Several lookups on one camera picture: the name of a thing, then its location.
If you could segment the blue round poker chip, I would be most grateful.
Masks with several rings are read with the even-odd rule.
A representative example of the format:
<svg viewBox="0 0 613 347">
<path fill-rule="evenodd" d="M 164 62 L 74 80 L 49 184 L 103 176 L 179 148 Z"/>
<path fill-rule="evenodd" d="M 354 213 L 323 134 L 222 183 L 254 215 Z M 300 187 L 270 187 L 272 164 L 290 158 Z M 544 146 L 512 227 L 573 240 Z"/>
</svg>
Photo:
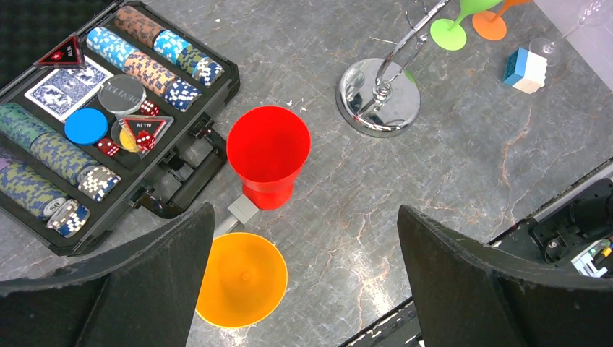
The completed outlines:
<svg viewBox="0 0 613 347">
<path fill-rule="evenodd" d="M 78 145 L 94 145 L 108 131 L 106 116 L 95 108 L 82 108 L 71 114 L 64 122 L 64 134 Z"/>
</svg>

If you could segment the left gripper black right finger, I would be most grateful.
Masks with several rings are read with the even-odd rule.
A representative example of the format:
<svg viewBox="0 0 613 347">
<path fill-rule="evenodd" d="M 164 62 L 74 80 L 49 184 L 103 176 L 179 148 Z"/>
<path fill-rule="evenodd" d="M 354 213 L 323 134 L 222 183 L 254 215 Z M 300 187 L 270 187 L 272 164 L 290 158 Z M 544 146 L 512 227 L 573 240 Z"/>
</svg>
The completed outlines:
<svg viewBox="0 0 613 347">
<path fill-rule="evenodd" d="M 612 282 L 531 262 L 398 211 L 398 236 L 428 346 L 610 346 Z"/>
</svg>

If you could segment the left gripper clear left finger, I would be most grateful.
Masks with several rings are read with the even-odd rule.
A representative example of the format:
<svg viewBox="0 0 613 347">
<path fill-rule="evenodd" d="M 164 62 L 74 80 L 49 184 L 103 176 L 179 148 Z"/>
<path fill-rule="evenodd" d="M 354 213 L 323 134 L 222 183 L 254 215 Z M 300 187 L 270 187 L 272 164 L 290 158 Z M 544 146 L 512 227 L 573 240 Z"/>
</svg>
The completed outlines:
<svg viewBox="0 0 613 347">
<path fill-rule="evenodd" d="M 1 283 L 3 346 L 184 346 L 215 229 L 211 204 L 41 278 Z"/>
</svg>

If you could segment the orange plastic wine glass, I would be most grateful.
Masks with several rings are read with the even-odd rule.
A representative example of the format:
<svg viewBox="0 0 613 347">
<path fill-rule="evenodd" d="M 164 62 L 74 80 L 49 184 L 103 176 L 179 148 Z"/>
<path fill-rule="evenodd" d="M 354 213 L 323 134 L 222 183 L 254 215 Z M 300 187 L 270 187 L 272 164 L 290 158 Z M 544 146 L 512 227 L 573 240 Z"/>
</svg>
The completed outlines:
<svg viewBox="0 0 613 347">
<path fill-rule="evenodd" d="M 511 7 L 527 4 L 532 0 L 505 0 L 498 12 L 482 11 L 472 18 L 474 30 L 484 39 L 491 41 L 502 40 L 507 34 L 507 25 L 502 15 Z"/>
</svg>

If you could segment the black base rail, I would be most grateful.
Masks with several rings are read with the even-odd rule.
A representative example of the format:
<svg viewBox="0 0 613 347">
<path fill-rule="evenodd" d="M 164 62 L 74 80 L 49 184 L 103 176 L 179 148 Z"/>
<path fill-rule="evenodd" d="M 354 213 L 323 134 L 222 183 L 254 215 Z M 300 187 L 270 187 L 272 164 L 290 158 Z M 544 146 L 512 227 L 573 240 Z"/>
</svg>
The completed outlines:
<svg viewBox="0 0 613 347">
<path fill-rule="evenodd" d="M 612 162 L 605 162 L 482 244 L 541 265 L 612 282 Z M 349 338 L 346 345 L 428 346 L 412 295 Z"/>
</svg>

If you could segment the blue white toy block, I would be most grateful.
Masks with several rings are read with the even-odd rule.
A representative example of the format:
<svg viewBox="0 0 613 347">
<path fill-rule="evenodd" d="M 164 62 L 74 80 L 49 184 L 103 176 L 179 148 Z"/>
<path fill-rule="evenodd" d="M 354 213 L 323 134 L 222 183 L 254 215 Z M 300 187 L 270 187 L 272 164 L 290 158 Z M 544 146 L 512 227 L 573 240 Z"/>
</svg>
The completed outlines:
<svg viewBox="0 0 613 347">
<path fill-rule="evenodd" d="M 547 59 L 525 48 L 518 48 L 506 61 L 502 82 L 526 94 L 545 86 Z"/>
</svg>

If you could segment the clear wine glass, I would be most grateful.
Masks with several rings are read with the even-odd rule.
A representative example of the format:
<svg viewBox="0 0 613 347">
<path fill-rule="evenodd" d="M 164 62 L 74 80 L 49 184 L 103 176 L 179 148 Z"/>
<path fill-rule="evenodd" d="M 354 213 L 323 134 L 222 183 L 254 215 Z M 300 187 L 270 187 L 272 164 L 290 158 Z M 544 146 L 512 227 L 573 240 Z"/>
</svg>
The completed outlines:
<svg viewBox="0 0 613 347">
<path fill-rule="evenodd" d="M 574 11 L 573 25 L 554 40 L 534 38 L 528 44 L 528 50 L 544 59 L 548 67 L 557 65 L 561 60 L 559 45 L 568 36 L 583 27 L 598 27 L 612 17 L 612 0 L 581 1 Z"/>
</svg>

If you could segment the red plastic wine glass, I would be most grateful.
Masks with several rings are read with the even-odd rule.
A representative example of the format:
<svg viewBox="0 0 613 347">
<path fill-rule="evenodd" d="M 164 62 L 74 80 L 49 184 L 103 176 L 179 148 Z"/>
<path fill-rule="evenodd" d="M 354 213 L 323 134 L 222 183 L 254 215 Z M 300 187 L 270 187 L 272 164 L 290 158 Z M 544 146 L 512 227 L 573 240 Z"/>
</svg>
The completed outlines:
<svg viewBox="0 0 613 347">
<path fill-rule="evenodd" d="M 231 127 L 226 152 L 242 192 L 261 210 L 284 206 L 311 150 L 306 123 L 280 106 L 246 112 Z"/>
</svg>

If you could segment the green plastic wine glass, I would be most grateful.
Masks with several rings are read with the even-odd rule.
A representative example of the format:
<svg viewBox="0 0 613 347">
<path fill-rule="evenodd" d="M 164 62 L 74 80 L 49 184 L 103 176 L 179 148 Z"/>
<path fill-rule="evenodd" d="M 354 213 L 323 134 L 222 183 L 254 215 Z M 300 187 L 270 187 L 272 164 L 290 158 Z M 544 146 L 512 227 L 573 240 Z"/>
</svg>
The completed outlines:
<svg viewBox="0 0 613 347">
<path fill-rule="evenodd" d="M 498 5 L 502 0 L 460 0 L 460 14 L 455 20 L 438 19 L 430 27 L 433 41 L 447 51 L 458 51 L 467 41 L 465 30 L 460 25 L 469 15 L 482 12 Z"/>
</svg>

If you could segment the chrome wine glass rack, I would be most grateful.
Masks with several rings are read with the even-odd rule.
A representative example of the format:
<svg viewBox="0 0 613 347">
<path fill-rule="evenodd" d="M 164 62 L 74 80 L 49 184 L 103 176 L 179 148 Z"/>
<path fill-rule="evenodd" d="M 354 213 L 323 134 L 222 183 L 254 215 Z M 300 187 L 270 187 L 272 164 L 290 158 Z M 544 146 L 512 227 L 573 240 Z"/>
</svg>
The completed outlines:
<svg viewBox="0 0 613 347">
<path fill-rule="evenodd" d="M 431 6 L 428 1 L 407 1 L 404 17 L 408 33 L 385 57 L 358 60 L 342 74 L 335 89 L 336 105 L 357 132 L 395 137 L 418 116 L 421 93 L 408 67 L 428 43 L 426 25 L 448 4 L 445 0 Z"/>
</svg>

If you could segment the yellow plastic wine glass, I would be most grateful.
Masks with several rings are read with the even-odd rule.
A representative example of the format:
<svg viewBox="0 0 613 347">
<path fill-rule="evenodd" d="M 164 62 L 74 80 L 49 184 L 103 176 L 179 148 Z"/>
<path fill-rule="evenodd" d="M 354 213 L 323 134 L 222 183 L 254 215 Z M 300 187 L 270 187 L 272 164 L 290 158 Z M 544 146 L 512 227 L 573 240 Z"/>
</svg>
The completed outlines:
<svg viewBox="0 0 613 347">
<path fill-rule="evenodd" d="M 287 285 L 286 261 L 271 241 L 223 234 L 213 239 L 195 312 L 216 327 L 249 327 L 278 307 Z"/>
</svg>

